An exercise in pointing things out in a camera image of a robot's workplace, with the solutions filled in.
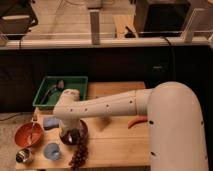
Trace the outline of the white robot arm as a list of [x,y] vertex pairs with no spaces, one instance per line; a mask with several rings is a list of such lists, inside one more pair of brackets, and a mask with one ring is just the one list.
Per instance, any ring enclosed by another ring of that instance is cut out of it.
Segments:
[[151,171],[209,171],[201,105],[182,83],[165,82],[86,101],[64,94],[53,114],[64,127],[76,127],[81,118],[147,116]]

